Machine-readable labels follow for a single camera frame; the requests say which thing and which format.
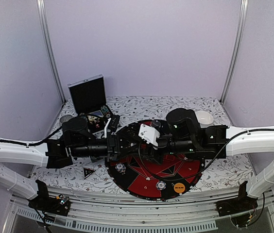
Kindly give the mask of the clear dealer button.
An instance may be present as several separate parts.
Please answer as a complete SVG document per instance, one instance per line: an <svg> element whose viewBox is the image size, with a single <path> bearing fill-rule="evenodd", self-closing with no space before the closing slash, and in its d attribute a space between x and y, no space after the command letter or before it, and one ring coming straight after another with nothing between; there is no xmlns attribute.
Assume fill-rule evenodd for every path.
<svg viewBox="0 0 274 233"><path fill-rule="evenodd" d="M154 127L154 128L160 128L161 127L161 123L159 120L153 120L150 122L150 126Z"/></svg>

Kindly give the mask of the poker chip stack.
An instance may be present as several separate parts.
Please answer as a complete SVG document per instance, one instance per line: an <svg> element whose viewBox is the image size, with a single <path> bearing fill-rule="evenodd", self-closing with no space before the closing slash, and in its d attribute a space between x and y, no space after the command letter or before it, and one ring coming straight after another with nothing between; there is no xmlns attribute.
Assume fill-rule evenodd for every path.
<svg viewBox="0 0 274 233"><path fill-rule="evenodd" d="M167 185L164 181L158 181L155 186L157 190L162 191L166 188Z"/></svg>
<svg viewBox="0 0 274 233"><path fill-rule="evenodd" d="M126 171L126 166L123 163L117 163L115 165L115 170L119 173L124 173Z"/></svg>

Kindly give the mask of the orange big blind button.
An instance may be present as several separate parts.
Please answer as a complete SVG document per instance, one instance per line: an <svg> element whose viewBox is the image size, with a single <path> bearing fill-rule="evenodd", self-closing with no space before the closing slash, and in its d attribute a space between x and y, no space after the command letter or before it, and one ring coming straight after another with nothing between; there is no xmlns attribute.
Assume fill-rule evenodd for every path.
<svg viewBox="0 0 274 233"><path fill-rule="evenodd" d="M180 194L180 193L184 193L186 186L183 183L176 183L173 186L173 189L176 193Z"/></svg>

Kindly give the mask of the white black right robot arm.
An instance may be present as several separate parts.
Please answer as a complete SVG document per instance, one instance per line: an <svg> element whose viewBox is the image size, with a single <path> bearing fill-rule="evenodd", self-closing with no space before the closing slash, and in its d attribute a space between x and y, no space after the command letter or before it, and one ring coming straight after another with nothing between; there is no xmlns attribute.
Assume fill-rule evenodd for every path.
<svg viewBox="0 0 274 233"><path fill-rule="evenodd" d="M184 108L174 109L166 116L168 127L177 139L190 138L195 152L205 153L202 146L202 138L208 141L219 139L223 141L217 151L214 160L224 151L226 156L234 156L243 153L274 152L274 126L269 128L239 128L228 127L223 130L223 136L215 133L210 135L203 133L197 116L193 110ZM239 186L239 196L233 200L233 208L244 211L251 205L252 199L257 199L264 191L274 185L274 160L259 174L251 177Z"/></svg>

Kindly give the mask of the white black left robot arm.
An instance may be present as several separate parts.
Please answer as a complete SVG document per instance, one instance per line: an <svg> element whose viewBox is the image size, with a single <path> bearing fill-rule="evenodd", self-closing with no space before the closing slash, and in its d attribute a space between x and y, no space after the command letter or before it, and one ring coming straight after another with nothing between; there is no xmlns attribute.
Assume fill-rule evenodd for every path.
<svg viewBox="0 0 274 233"><path fill-rule="evenodd" d="M38 142L0 139L0 184L35 203L44 211L54 206L46 184L21 176L3 163L28 164L45 168L64 168L73 165L74 157L98 157L115 161L125 155L120 139L115 135L119 117L107 121L104 138L97 139L88 129L88 121L74 117L62 123L62 136L53 140L50 136Z"/></svg>

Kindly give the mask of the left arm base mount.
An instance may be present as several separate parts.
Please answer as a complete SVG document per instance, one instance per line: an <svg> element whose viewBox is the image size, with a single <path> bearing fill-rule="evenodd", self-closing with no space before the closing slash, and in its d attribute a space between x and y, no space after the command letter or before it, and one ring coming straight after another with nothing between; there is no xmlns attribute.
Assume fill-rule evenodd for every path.
<svg viewBox="0 0 274 233"><path fill-rule="evenodd" d="M35 181L38 187L37 197L28 200L28 206L44 213L51 213L60 216L68 216L71 202L69 196L59 194L51 197L47 185L39 180Z"/></svg>

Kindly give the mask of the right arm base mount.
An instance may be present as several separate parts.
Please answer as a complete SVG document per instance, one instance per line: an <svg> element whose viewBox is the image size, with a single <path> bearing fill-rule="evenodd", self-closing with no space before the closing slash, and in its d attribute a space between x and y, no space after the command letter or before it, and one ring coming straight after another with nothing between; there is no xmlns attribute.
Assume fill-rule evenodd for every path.
<svg viewBox="0 0 274 233"><path fill-rule="evenodd" d="M250 198L240 194L235 198L218 201L215 205L219 216L231 216L250 210L255 212L258 207L257 198ZM249 226L252 218L253 214L247 213L244 216L232 217L232 223L238 228L244 228Z"/></svg>

